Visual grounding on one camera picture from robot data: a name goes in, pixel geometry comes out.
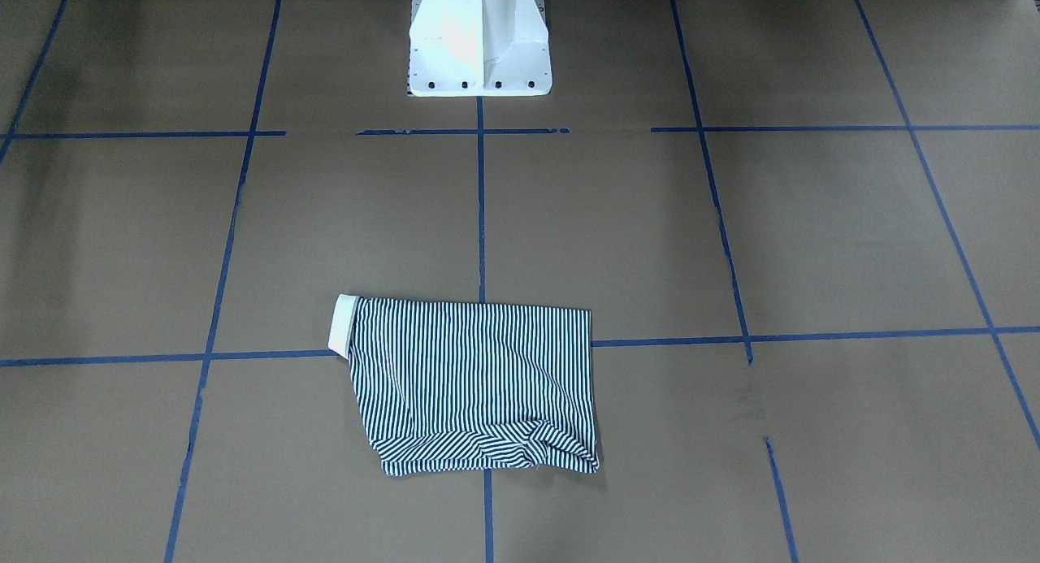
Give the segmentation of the white pedestal column with base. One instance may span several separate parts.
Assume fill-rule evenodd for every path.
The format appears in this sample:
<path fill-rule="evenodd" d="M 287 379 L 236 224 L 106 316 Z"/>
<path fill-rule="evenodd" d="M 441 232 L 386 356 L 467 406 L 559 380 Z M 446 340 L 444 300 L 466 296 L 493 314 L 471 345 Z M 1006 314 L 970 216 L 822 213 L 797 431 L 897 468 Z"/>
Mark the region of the white pedestal column with base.
<path fill-rule="evenodd" d="M 553 89 L 545 0 L 411 0 L 414 97 L 538 97 Z"/>

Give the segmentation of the striped polo shirt white collar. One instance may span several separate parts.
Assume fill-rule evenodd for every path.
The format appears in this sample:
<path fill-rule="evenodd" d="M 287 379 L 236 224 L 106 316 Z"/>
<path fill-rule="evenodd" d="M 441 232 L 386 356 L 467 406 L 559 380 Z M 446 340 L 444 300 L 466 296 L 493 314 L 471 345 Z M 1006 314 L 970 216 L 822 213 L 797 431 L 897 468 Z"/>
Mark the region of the striped polo shirt white collar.
<path fill-rule="evenodd" d="M 328 348 L 390 477 L 600 470 L 586 309 L 340 295 Z"/>

